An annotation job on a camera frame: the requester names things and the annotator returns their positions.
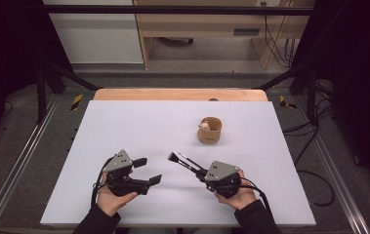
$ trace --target gray floor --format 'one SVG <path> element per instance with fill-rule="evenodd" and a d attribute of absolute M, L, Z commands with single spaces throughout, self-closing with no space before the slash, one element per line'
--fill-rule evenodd
<path fill-rule="evenodd" d="M 252 88 L 276 77 L 286 69 L 275 64 L 266 71 L 259 69 L 258 59 L 251 53 L 246 53 L 249 50 L 253 50 L 249 40 L 200 39 L 190 46 L 155 41 L 149 70 L 128 66 L 102 66 L 100 69 L 79 66 L 77 71 L 86 80 L 105 87 Z M 94 92 L 68 82 L 67 79 L 64 81 L 67 88 L 63 95 L 48 94 L 50 99 L 58 99 L 57 107 L 45 132 L 36 142 L 14 193 L 0 215 L 0 233 L 67 233 L 71 230 L 39 224 L 65 162 L 67 150 L 72 144 L 71 139 L 76 135 L 88 100 L 94 96 Z M 282 129 L 298 126 L 306 121 L 301 108 L 291 109 L 279 105 L 281 95 L 285 96 L 288 103 L 295 103 L 299 107 L 304 104 L 303 96 L 289 95 L 289 83 L 288 80 L 267 91 L 269 100 L 274 103 Z M 77 110 L 70 110 L 78 94 L 83 94 L 84 97 Z M 29 86 L 11 94 L 8 101 L 13 104 L 13 109 L 0 121 L 0 190 L 35 128 L 35 87 Z M 6 110 L 10 107 L 11 105 L 6 103 Z M 321 119 L 319 135 L 370 229 L 370 170 L 354 164 L 352 152 L 336 120 L 330 115 Z M 310 135 L 286 137 L 293 159 L 296 159 L 309 137 Z M 312 142 L 298 169 L 329 178 L 321 161 L 321 152 L 318 149 L 320 145 L 316 140 Z M 324 203 L 329 200 L 329 190 L 321 180 L 308 175 L 300 175 L 300 178 L 311 201 Z M 329 207 L 310 204 L 316 226 L 284 228 L 284 233 L 366 233 L 352 229 L 347 207 L 342 201 L 336 197 Z"/>

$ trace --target white tabletop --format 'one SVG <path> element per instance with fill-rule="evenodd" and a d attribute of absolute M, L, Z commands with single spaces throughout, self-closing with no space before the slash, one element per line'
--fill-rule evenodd
<path fill-rule="evenodd" d="M 223 122 L 214 145 L 196 136 L 207 116 Z M 103 163 L 121 149 L 133 160 L 148 159 L 132 178 L 163 177 L 119 211 L 120 225 L 237 225 L 232 208 L 218 203 L 191 171 L 167 160 L 172 151 L 206 169 L 214 160 L 240 167 L 267 194 L 278 225 L 315 225 L 271 102 L 172 100 L 90 101 L 41 223 L 79 223 Z"/>

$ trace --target hand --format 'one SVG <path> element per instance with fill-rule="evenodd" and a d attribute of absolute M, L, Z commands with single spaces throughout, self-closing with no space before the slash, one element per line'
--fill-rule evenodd
<path fill-rule="evenodd" d="M 103 181 L 106 181 L 106 175 L 107 173 L 103 174 Z M 109 190 L 108 186 L 103 186 L 99 189 L 97 204 L 106 215 L 114 216 L 120 208 L 124 207 L 138 195 L 137 192 L 132 192 L 122 197 L 117 197 Z"/>
<path fill-rule="evenodd" d="M 245 177 L 242 170 L 240 170 L 238 173 L 241 178 Z M 241 179 L 241 185 L 252 186 L 252 184 L 245 179 Z M 239 210 L 257 200 L 257 198 L 255 197 L 254 190 L 251 188 L 239 188 L 237 193 L 229 199 L 226 199 L 219 193 L 215 193 L 215 196 L 218 198 L 220 203 L 227 204 L 233 207 L 234 209 Z"/>

